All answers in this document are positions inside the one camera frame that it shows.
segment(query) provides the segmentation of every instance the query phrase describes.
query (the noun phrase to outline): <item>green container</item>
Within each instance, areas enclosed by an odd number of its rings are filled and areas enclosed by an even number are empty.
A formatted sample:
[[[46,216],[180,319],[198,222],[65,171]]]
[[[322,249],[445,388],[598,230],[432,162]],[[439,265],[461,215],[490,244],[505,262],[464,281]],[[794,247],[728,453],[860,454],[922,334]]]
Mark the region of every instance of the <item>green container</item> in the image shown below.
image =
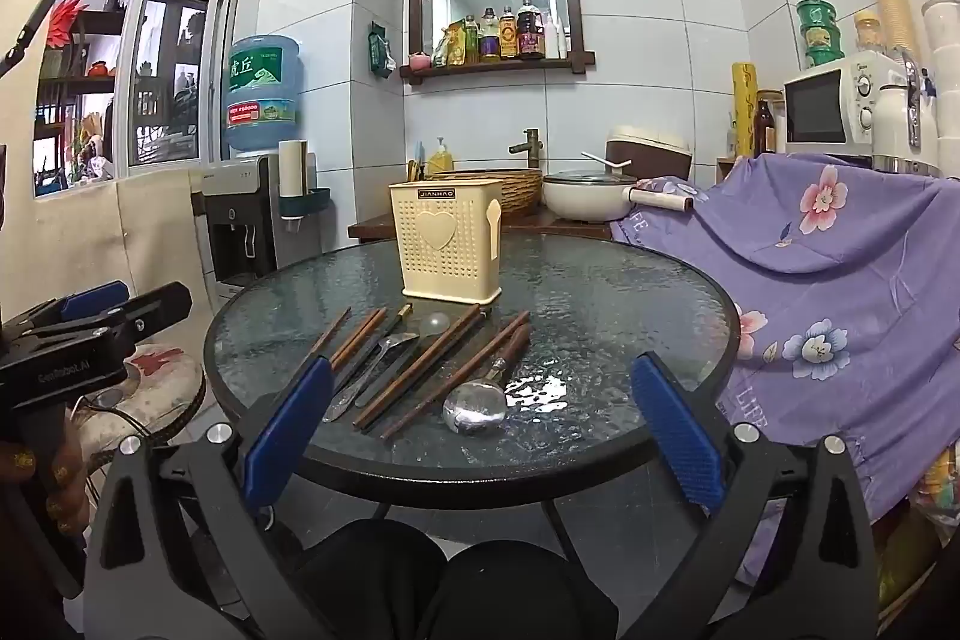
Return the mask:
[[[844,54],[839,49],[816,47],[816,49],[810,49],[806,52],[806,64],[808,68],[813,68],[814,66],[823,66],[824,63],[830,61],[839,61],[843,57]]]
[[[802,28],[825,23],[832,25],[837,22],[837,10],[827,1],[806,0],[797,4],[797,17]]]
[[[825,49],[840,49],[840,29],[836,25],[803,25],[800,27],[806,49],[824,47]]]

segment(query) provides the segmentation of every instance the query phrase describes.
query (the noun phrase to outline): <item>black pants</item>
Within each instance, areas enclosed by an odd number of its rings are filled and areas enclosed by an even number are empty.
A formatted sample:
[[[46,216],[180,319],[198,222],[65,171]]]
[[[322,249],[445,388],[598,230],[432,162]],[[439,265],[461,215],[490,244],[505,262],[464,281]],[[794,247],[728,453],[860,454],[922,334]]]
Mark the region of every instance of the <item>black pants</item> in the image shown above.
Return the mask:
[[[553,552],[502,540],[446,560],[397,521],[346,525],[304,552],[299,587],[340,640],[613,640],[616,606]]]

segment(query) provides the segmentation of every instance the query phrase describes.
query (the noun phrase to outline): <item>blue gripper pad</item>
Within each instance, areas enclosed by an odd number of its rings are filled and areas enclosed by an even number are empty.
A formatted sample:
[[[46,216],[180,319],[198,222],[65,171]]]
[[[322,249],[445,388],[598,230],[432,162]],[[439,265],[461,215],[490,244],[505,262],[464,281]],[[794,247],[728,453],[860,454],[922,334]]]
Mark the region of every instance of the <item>blue gripper pad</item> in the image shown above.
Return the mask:
[[[714,511],[726,493],[720,453],[650,357],[635,360],[630,380],[637,408],[686,498]]]
[[[107,285],[75,293],[61,305],[61,320],[79,320],[99,316],[104,310],[117,307],[130,299],[130,291],[119,280]]]
[[[244,461],[244,501],[258,510],[280,499],[333,397],[333,370],[319,357],[263,427]]]

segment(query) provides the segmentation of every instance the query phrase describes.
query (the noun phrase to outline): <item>heart emblem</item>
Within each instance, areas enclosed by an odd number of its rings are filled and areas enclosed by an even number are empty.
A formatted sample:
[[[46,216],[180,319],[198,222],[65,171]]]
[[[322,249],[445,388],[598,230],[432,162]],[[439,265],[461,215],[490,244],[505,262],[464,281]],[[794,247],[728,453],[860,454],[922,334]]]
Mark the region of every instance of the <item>heart emblem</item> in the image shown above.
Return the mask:
[[[416,231],[434,250],[443,250],[457,233],[457,218],[450,213],[420,213],[416,216]]]

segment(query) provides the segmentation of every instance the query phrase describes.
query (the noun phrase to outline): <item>brown and white container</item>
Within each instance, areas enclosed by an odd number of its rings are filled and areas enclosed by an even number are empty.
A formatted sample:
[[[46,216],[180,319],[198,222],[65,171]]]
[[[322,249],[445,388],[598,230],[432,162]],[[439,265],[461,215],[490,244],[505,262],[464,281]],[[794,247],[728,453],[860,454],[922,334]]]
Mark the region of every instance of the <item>brown and white container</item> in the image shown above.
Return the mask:
[[[397,183],[403,293],[488,304],[500,293],[500,182],[493,179]]]
[[[630,125],[615,125],[607,137],[604,158],[608,161],[630,161],[624,175],[638,180],[674,175],[690,177],[693,155],[686,143],[667,134],[645,131]]]

